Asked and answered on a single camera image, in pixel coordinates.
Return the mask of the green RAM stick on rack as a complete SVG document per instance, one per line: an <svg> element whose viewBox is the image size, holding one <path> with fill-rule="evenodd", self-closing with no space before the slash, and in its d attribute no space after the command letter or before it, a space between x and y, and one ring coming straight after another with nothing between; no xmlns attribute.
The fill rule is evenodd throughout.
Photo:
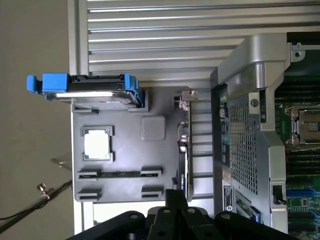
<svg viewBox="0 0 320 240"><path fill-rule="evenodd" d="M141 170L141 171L80 171L77 173L79 180L98 180L98 179L115 179L115 178L158 178L162 175L160 169Z"/></svg>

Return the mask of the grey parts rack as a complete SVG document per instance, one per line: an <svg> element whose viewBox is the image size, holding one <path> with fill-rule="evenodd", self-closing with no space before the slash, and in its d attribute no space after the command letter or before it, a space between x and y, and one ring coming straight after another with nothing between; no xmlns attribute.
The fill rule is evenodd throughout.
<svg viewBox="0 0 320 240"><path fill-rule="evenodd" d="M146 90L145 107L73 115L73 192L78 202L161 201L178 168L177 124L183 112L175 100L185 86ZM109 129L113 161L84 160L85 129ZM78 179L78 172L161 170L160 177Z"/></svg>

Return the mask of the open grey PC case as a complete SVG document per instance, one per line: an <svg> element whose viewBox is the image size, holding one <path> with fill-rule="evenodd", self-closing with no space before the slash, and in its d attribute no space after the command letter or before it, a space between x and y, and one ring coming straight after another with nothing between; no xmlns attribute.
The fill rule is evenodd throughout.
<svg viewBox="0 0 320 240"><path fill-rule="evenodd" d="M287 35L245 38L211 73L214 210L288 233L285 146L276 133L275 90L290 66Z"/></svg>

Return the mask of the silver CPU chip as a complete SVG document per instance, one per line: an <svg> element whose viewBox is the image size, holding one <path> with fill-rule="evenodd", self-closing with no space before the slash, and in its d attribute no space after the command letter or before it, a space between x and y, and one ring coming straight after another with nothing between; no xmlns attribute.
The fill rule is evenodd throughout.
<svg viewBox="0 0 320 240"><path fill-rule="evenodd" d="M109 129L83 130L83 159L85 161L113 161Z"/></svg>

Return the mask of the green motherboard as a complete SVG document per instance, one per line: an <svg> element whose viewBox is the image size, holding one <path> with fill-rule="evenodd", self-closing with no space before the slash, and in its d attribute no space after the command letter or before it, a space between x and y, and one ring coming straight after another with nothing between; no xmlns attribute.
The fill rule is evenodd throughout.
<svg viewBox="0 0 320 240"><path fill-rule="evenodd" d="M320 38L311 33L294 37L290 65L275 90L275 131L284 144L288 234L300 240L320 240L320 149L293 151L289 139L290 117L285 109L320 104Z"/></svg>

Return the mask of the metal clamp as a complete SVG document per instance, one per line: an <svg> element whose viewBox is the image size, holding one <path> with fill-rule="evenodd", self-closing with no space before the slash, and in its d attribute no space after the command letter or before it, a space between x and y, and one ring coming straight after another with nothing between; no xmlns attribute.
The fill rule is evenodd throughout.
<svg viewBox="0 0 320 240"><path fill-rule="evenodd" d="M42 198L47 198L48 200L51 199L52 192L54 191L54 188L47 187L47 185L42 182L37 187L37 190L41 192Z"/></svg>

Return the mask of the metal CPU socket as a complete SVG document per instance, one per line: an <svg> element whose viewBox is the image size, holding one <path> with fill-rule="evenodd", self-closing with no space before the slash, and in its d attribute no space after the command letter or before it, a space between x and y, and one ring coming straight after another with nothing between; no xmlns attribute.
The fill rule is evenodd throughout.
<svg viewBox="0 0 320 240"><path fill-rule="evenodd" d="M284 113L290 119L286 145L296 152L320 149L320 104L294 105Z"/></svg>

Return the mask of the hard disk in blue carrier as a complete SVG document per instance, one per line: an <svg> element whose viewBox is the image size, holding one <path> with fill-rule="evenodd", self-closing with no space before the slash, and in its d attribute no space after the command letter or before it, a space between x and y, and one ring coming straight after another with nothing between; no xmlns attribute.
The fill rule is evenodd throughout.
<svg viewBox="0 0 320 240"><path fill-rule="evenodd" d="M26 78L26 89L49 101L70 104L80 112L143 108L145 93L138 79L128 73L120 75L70 75L44 73L42 80Z"/></svg>

